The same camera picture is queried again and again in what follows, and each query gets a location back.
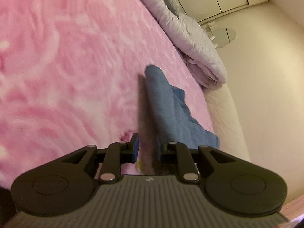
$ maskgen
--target pink bed sheet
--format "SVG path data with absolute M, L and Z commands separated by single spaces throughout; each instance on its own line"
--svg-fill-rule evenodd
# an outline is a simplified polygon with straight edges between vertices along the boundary
M 0 0 L 0 185 L 133 132 L 141 137 L 141 170 L 153 174 L 149 64 L 185 90 L 193 117 L 212 131 L 201 88 L 140 0 Z M 130 165 L 124 171 L 138 173 Z

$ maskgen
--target bed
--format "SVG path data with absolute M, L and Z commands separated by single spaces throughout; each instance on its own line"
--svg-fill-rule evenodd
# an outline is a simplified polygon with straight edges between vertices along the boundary
M 202 88 L 140 0 L 0 0 L 0 185 L 10 188 L 21 173 L 85 145 L 129 141 L 133 132 L 140 166 L 123 171 L 154 174 L 150 64 L 185 90 L 192 116 L 214 132 Z M 220 93 L 209 94 L 209 105 L 223 131 Z M 239 126 L 236 112 L 229 119 Z M 223 150 L 249 160 L 241 130 L 232 133 L 240 145 Z

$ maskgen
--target folded blue fabric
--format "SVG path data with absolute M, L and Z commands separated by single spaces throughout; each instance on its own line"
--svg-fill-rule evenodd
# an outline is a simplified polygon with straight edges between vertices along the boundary
M 185 104 L 185 92 L 171 86 L 163 71 L 154 65 L 146 67 L 146 88 L 150 107 L 158 130 L 161 144 L 177 141 L 188 148 L 200 145 L 219 148 L 216 135 L 203 129 Z

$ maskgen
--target fluffy pink bedding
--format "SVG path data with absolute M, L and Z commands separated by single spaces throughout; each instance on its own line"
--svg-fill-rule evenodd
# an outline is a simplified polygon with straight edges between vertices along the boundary
M 0 185 L 133 132 L 141 137 L 141 170 L 153 173 L 149 64 L 185 90 L 192 116 L 212 131 L 201 88 L 140 0 L 0 0 Z

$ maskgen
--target ribbed gray surface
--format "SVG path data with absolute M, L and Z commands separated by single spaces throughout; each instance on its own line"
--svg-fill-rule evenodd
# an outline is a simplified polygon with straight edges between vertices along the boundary
M 80 209 L 57 217 L 20 212 L 7 228 L 274 228 L 285 222 L 280 214 L 243 218 L 208 202 L 197 186 L 175 176 L 124 176 L 114 185 L 101 185 Z

